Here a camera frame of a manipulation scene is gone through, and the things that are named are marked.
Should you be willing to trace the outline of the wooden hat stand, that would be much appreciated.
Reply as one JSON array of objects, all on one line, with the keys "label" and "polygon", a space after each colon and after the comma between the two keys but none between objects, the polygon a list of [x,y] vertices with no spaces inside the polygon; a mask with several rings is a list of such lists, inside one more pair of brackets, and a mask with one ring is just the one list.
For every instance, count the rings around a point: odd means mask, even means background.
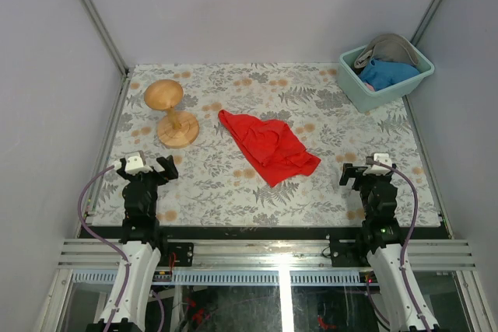
[{"label": "wooden hat stand", "polygon": [[169,149],[182,149],[192,144],[199,134],[196,116],[187,111],[178,111],[184,90],[178,81],[161,79],[150,85],[144,93],[144,101],[152,110],[166,115],[156,128],[158,139]]}]

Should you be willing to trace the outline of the red cloth hat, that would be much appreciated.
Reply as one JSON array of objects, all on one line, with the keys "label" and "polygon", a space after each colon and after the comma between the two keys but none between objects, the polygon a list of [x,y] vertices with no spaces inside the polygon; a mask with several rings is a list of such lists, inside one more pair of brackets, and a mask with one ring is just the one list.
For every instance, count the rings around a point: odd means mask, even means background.
[{"label": "red cloth hat", "polygon": [[293,176],[310,176],[321,162],[307,151],[284,121],[263,121],[226,110],[221,110],[218,118],[247,161],[270,187]]}]

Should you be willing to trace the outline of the blue bucket hat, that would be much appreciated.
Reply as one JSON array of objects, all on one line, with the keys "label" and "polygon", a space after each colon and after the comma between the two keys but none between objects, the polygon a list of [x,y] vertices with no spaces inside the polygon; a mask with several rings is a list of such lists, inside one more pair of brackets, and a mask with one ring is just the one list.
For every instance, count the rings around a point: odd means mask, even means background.
[{"label": "blue bucket hat", "polygon": [[359,79],[362,82],[370,83],[376,92],[417,75],[419,75],[419,70],[411,65],[371,59],[360,72]]}]

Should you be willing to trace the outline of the teal plastic bin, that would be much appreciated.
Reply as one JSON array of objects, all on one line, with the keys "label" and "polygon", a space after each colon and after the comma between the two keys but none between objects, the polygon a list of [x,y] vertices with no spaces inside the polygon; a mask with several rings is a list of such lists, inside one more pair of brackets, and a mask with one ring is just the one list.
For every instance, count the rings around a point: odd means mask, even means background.
[{"label": "teal plastic bin", "polygon": [[434,71],[433,63],[406,38],[385,33],[340,55],[338,85],[365,113],[410,94]]}]

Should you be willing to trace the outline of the grey bucket hat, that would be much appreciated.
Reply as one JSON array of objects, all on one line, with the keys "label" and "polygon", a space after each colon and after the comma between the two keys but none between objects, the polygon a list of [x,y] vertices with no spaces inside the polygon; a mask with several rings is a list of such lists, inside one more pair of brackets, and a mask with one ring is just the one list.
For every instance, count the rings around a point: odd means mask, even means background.
[{"label": "grey bucket hat", "polygon": [[368,43],[353,63],[355,69],[363,69],[370,60],[398,62],[413,67],[419,63],[415,48],[404,37],[385,33]]}]

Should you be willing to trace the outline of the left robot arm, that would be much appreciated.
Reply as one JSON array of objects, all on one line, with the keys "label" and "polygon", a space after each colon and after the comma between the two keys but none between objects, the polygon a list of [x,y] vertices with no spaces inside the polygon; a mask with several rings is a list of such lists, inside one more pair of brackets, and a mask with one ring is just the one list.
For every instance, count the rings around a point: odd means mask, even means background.
[{"label": "left robot arm", "polygon": [[170,246],[163,241],[156,217],[158,187],[176,180],[178,171],[173,156],[158,157],[160,171],[146,164],[142,152],[134,152],[99,172],[85,186],[113,170],[128,183],[124,198],[124,219],[119,244],[99,236],[82,216],[82,198],[78,201],[78,215],[82,227],[95,239],[109,246],[119,256],[117,276],[109,298],[98,321],[89,324],[87,331],[144,331],[146,307],[157,266],[169,260]]}]

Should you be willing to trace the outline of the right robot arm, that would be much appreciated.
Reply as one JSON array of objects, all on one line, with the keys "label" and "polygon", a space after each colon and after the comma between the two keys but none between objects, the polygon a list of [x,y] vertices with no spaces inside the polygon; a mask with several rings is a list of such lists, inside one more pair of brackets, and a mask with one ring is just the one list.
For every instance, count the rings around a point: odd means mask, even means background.
[{"label": "right robot arm", "polygon": [[398,188],[392,176],[401,172],[394,164],[366,158],[365,166],[345,163],[339,184],[353,179],[353,190],[359,191],[365,218],[356,240],[355,256],[371,266],[386,309],[385,325],[390,331],[440,331],[412,271],[408,243],[414,227],[406,236],[395,218]]}]

